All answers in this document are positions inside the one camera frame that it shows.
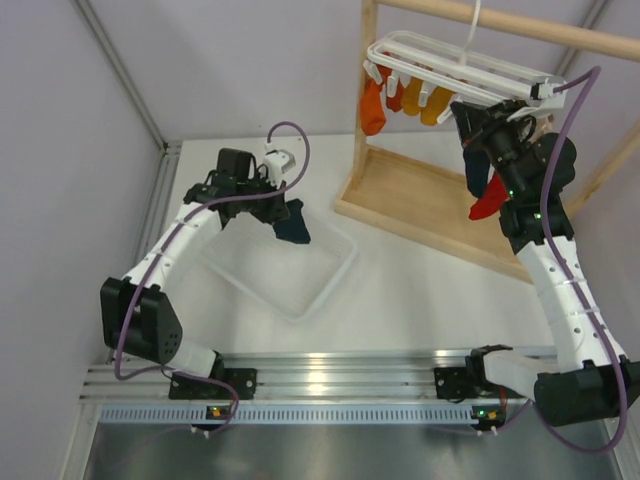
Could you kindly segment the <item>navy blue sock pair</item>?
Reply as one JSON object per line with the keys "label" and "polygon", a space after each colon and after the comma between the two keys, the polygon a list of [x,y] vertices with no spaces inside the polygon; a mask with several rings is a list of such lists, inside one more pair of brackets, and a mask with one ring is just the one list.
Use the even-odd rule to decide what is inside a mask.
{"label": "navy blue sock pair", "polygon": [[489,182],[490,159],[484,150],[470,149],[463,151],[463,159],[467,189],[474,198],[480,199]]}

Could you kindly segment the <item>white plastic clip hanger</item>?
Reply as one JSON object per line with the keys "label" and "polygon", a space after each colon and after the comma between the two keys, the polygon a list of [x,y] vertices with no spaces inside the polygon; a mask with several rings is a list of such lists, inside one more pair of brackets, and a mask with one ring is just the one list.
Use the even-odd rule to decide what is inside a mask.
{"label": "white plastic clip hanger", "polygon": [[473,10],[471,27],[463,46],[442,42],[411,31],[392,31],[366,49],[363,69],[381,82],[377,66],[390,69],[405,87],[412,77],[424,82],[420,103],[440,86],[454,92],[447,109],[438,117],[441,125],[453,117],[450,104],[467,100],[492,106],[504,100],[527,96],[540,77],[556,77],[471,50],[481,12],[480,1]]}

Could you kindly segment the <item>red and beige sock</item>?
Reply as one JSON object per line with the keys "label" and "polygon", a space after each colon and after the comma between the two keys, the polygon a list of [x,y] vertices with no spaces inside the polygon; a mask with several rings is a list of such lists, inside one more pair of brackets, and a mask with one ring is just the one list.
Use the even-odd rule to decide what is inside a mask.
{"label": "red and beige sock", "polygon": [[471,206],[468,218],[472,221],[488,218],[497,213],[508,199],[509,193],[495,172],[482,196]]}

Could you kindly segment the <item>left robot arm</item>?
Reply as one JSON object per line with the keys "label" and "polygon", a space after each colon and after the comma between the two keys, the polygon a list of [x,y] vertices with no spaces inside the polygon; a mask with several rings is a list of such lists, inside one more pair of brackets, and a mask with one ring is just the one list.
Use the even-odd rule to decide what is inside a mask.
{"label": "left robot arm", "polygon": [[271,149],[257,162],[253,154],[219,151],[215,169],[185,194],[168,229],[123,278],[110,277],[100,289],[103,338],[117,356],[129,354],[191,376],[205,397],[225,388],[223,362],[215,350],[184,336],[170,296],[204,248],[242,213],[275,225],[292,217],[283,188],[294,156]]}

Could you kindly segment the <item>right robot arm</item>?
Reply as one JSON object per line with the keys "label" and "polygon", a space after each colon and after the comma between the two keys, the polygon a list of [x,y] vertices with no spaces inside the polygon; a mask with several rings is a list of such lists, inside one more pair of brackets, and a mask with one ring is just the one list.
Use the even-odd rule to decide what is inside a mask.
{"label": "right robot arm", "polygon": [[507,190],[500,228],[536,289],[556,363],[504,345],[481,347],[466,359],[466,382],[478,396],[504,386],[534,401],[553,427],[621,418],[639,397],[639,364],[607,329],[581,272],[561,201],[575,176],[577,150],[563,131],[534,139],[535,118],[516,115],[523,105],[455,101],[451,111],[464,151],[486,156]]}

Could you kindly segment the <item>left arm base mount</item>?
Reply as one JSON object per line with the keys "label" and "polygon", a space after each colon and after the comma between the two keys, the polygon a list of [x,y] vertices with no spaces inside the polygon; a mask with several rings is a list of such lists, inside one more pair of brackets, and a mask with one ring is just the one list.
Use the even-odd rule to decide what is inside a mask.
{"label": "left arm base mount", "polygon": [[[233,399],[232,393],[225,387],[171,373],[166,368],[162,368],[161,373],[171,382],[169,389],[171,400]],[[253,368],[226,368],[220,381],[234,389],[239,400],[252,400],[257,387],[257,374],[258,371]]]}

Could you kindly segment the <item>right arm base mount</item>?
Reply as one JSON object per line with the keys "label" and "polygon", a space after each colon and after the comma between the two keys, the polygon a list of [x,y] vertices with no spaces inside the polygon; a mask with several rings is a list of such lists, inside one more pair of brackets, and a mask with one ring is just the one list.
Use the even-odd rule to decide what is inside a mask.
{"label": "right arm base mount", "polygon": [[509,347],[500,344],[486,345],[472,349],[465,355],[463,366],[435,367],[433,373],[437,398],[451,403],[476,398],[496,398],[500,387],[487,379],[484,357],[502,350],[509,350]]}

